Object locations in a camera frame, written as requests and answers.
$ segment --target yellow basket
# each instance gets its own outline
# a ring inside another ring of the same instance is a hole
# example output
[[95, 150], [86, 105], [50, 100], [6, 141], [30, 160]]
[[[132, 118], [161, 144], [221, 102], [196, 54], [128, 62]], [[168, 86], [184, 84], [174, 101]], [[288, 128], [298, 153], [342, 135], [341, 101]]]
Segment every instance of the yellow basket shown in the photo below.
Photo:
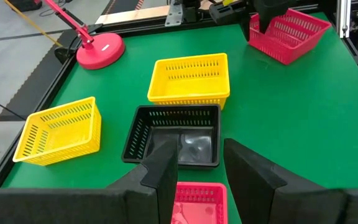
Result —
[[157, 105], [220, 104], [230, 95], [227, 55], [158, 60], [147, 98]]
[[101, 115], [89, 97], [30, 115], [14, 162], [46, 166], [99, 151]]

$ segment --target green table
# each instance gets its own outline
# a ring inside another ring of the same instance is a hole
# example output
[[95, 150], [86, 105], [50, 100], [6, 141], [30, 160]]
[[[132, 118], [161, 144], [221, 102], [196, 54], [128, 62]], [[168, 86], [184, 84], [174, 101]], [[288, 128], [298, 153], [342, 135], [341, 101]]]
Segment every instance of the green table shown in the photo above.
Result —
[[[95, 71], [75, 65], [52, 104], [95, 96], [103, 119], [101, 150], [48, 167], [16, 164], [3, 187], [113, 183], [135, 167], [123, 163], [121, 153], [135, 109], [150, 104], [155, 61], [220, 52], [228, 55], [231, 84], [222, 111], [221, 149], [224, 138], [233, 138], [324, 187], [358, 187], [358, 67], [334, 29], [289, 66], [247, 45], [238, 25], [124, 41], [126, 52], [114, 65]], [[222, 182], [229, 189], [223, 160], [211, 171], [180, 170], [178, 180]], [[230, 190], [228, 199], [229, 223], [240, 223]]]

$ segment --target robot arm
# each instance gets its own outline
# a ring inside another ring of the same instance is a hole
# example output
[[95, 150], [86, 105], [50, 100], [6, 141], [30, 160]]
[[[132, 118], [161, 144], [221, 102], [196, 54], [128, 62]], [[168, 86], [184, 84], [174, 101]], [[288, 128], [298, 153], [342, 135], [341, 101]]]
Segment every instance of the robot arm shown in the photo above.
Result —
[[209, 13], [217, 24], [239, 22], [241, 29], [249, 40], [250, 12], [259, 13], [259, 27], [265, 33], [270, 21], [276, 16], [284, 15], [295, 0], [239, 0], [227, 6], [223, 2], [209, 7]]
[[[217, 24], [238, 22], [249, 40], [250, 12], [258, 12], [260, 31], [265, 33], [270, 21], [286, 13], [295, 0], [238, 0], [230, 4], [227, 1], [212, 4], [209, 14]], [[200, 0], [172, 0], [165, 26], [179, 26], [182, 22], [196, 22], [200, 19], [198, 8]]]

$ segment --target gray floor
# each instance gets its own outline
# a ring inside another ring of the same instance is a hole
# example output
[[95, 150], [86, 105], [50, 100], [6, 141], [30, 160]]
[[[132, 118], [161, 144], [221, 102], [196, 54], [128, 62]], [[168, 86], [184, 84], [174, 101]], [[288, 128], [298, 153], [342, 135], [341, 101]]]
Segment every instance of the gray floor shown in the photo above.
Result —
[[[109, 0], [73, 0], [64, 7], [87, 24], [93, 24]], [[165, 5], [166, 0], [145, 0], [142, 8]], [[54, 15], [40, 17], [39, 14], [49, 7], [44, 6], [31, 12], [25, 12], [44, 31], [69, 29]], [[39, 33], [8, 5], [0, 0], [0, 38]], [[60, 34], [52, 35], [57, 39]], [[52, 47], [52, 42], [44, 36], [27, 37], [12, 40], [0, 40], [0, 103], [6, 105], [24, 83], [33, 69]], [[17, 135], [24, 122], [0, 122], [0, 159]]]

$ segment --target black foam pad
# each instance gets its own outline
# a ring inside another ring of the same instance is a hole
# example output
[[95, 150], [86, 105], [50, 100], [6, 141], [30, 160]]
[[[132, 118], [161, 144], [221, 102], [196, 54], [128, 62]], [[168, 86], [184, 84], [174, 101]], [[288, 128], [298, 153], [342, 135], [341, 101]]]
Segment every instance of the black foam pad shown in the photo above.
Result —
[[0, 189], [0, 223], [168, 224], [177, 161], [166, 142], [106, 189]]
[[346, 203], [342, 190], [327, 190], [233, 139], [224, 140], [224, 163], [243, 223], [332, 224]]

